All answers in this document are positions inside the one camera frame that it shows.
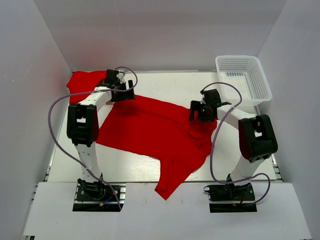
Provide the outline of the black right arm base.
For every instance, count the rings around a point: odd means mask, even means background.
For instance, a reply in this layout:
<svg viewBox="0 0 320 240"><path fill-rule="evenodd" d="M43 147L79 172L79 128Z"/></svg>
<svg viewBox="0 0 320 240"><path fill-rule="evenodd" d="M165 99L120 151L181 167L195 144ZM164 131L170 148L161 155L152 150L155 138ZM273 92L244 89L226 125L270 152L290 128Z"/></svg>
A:
<svg viewBox="0 0 320 240"><path fill-rule="evenodd" d="M215 184L207 185L203 188L205 193L209 194L212 202L221 201L254 201L255 194L250 183L236 186L233 184Z"/></svg>

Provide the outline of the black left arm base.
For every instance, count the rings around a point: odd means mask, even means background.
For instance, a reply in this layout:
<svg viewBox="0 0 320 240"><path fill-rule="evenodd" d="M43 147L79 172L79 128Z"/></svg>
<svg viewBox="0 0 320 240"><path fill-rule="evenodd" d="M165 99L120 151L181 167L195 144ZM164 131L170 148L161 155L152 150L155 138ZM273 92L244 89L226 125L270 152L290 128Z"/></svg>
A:
<svg viewBox="0 0 320 240"><path fill-rule="evenodd" d="M113 193L112 189L101 181L88 182L79 178L77 183L78 185L75 197L77 201L116 201L116 195Z"/></svg>

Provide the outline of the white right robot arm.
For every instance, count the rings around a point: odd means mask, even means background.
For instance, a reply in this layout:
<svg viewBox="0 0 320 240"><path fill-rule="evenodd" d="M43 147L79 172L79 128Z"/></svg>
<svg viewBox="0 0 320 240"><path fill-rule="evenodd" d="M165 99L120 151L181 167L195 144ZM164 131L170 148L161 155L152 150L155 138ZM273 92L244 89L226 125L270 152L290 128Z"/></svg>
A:
<svg viewBox="0 0 320 240"><path fill-rule="evenodd" d="M222 102L216 89L202 90L202 100L190 102L189 120L201 122L219 121L213 133L211 152L209 155L210 174L216 183L222 185L244 186L252 179L260 176L255 173L264 160L278 151L278 142L270 117L267 114L254 115ZM240 158L227 180L218 180L214 175L213 156L218 133L223 123L238 130Z"/></svg>

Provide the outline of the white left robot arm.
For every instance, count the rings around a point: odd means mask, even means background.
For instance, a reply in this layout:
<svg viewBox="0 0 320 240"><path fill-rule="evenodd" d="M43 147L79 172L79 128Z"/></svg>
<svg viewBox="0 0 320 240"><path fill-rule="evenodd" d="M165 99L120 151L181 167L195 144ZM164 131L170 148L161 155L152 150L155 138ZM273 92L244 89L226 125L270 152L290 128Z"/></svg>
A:
<svg viewBox="0 0 320 240"><path fill-rule="evenodd" d="M108 103L115 103L136 98L134 87L138 76L133 73L135 82L124 79L129 68L120 66L106 70L106 77L98 82L94 90L85 92L88 95L79 103L71 103L67 112L66 134L77 150L82 167L82 180L86 182L102 182L96 141L99 136L98 112Z"/></svg>

